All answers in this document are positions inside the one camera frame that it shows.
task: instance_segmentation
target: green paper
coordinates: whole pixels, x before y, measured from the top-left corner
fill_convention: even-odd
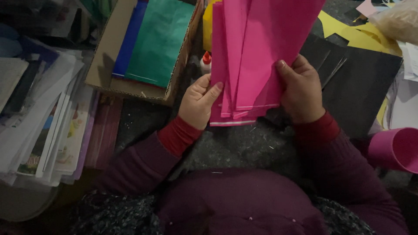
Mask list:
[[[125,78],[166,88],[193,10],[179,0],[150,0]]]

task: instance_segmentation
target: stack of pink paper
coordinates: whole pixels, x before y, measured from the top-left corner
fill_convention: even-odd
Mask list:
[[[224,83],[211,126],[254,123],[280,105],[275,62],[292,64],[325,0],[224,0],[213,5],[211,85]]]

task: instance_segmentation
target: cardboard box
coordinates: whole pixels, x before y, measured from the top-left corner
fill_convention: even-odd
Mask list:
[[[96,48],[85,82],[105,93],[134,96],[172,106],[178,88],[178,77],[186,66],[191,43],[202,17],[203,0],[197,0],[167,89],[112,78],[113,67],[136,2],[137,0],[119,0],[116,3]]]

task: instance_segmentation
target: glue bottle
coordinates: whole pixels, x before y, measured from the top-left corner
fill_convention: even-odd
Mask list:
[[[207,51],[200,60],[200,70],[202,71],[202,75],[209,74],[212,70],[212,57]]]

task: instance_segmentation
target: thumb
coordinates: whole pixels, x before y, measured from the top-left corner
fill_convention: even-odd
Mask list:
[[[224,88],[224,84],[222,82],[216,83],[206,94],[201,98],[201,100],[212,106],[215,100],[219,97],[222,92],[222,88]]]
[[[298,76],[298,74],[291,67],[289,67],[284,60],[280,60],[276,63],[276,69],[287,84]]]

